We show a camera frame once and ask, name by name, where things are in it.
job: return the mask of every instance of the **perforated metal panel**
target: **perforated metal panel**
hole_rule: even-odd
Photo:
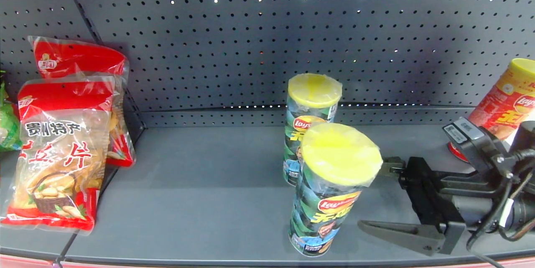
[[[369,109],[340,107],[335,122],[346,125],[441,125],[468,116],[472,107],[369,106]],[[244,127],[284,125],[284,106],[233,110],[188,110],[143,112],[147,127]]]
[[[28,35],[95,42],[74,0],[0,0],[0,64],[13,97],[40,78]]]
[[[346,102],[475,105],[533,52],[532,0],[80,0],[132,60],[140,110],[286,102],[317,72]]]

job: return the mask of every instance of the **gray shelf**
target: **gray shelf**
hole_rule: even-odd
[[[426,157],[433,169],[469,171],[445,146],[439,125],[359,126],[384,156]],[[66,253],[74,262],[124,265],[439,265],[474,261],[425,257],[368,236],[359,219],[418,222],[395,179],[378,177],[363,192],[320,258],[300,255],[287,237],[293,188],[281,175],[283,127],[154,128],[137,143],[138,163],[117,172],[90,236]],[[474,247],[497,257],[535,253],[535,237]]]
[[[6,206],[6,199],[19,152],[0,153],[0,209]],[[69,243],[72,234],[47,232],[44,230],[12,230],[0,228],[0,253],[21,257],[55,260]]]

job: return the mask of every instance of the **red lay's can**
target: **red lay's can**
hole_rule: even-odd
[[[500,140],[505,140],[534,108],[535,61],[515,58],[468,120],[477,126],[485,127]],[[451,143],[449,149],[466,161]]]

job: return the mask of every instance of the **snack bag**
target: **snack bag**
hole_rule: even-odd
[[[0,84],[0,152],[20,150],[19,120],[13,114],[12,104],[8,102],[8,95],[4,83]]]
[[[105,164],[114,81],[86,77],[23,85],[23,146],[1,226],[92,230],[99,196],[88,186]]]
[[[45,79],[69,76],[114,76],[115,94],[107,163],[130,167],[135,163],[134,145],[126,128],[122,102],[128,80],[124,55],[100,45],[29,36],[39,73]]]

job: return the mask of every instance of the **basket illustration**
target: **basket illustration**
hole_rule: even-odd
[[[74,180],[73,188],[72,188],[72,195],[65,195],[65,197],[60,198],[37,198],[35,196],[36,190],[41,186],[41,184],[48,178],[54,175],[66,175],[69,177],[72,177]],[[72,196],[75,195],[74,188],[76,187],[76,178],[70,175],[66,171],[59,171],[56,173],[48,174],[47,176],[43,177],[39,180],[39,182],[36,184],[35,188],[32,190],[32,197],[35,201],[35,205],[37,206],[37,209],[39,209],[42,213],[55,213],[57,211],[56,206],[58,207],[64,207],[66,205],[74,205],[74,201],[72,200]]]

